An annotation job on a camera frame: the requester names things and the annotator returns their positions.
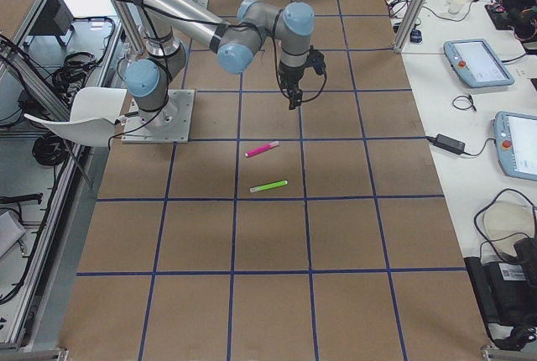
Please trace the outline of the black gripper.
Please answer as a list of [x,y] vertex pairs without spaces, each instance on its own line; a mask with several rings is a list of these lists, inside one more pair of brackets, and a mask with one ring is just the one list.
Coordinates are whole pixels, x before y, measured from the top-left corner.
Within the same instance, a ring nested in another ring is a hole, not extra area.
[[284,96],[288,99],[289,110],[300,107],[303,99],[303,92],[299,88],[299,82],[303,77],[303,67],[289,66],[284,62],[278,64],[278,83]]

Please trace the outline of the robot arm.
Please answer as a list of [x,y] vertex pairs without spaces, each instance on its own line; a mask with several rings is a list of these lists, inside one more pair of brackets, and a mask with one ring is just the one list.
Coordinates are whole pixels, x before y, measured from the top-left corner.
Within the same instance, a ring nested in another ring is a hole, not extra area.
[[220,67],[230,74],[242,74],[261,50],[266,39],[281,45],[275,64],[276,82],[294,110],[304,103],[300,81],[312,68],[326,75],[323,54],[310,43],[314,30],[313,8],[294,2],[278,8],[261,0],[243,0],[237,23],[231,24],[191,0],[116,0],[141,9],[151,31],[157,22],[188,35],[216,54]]

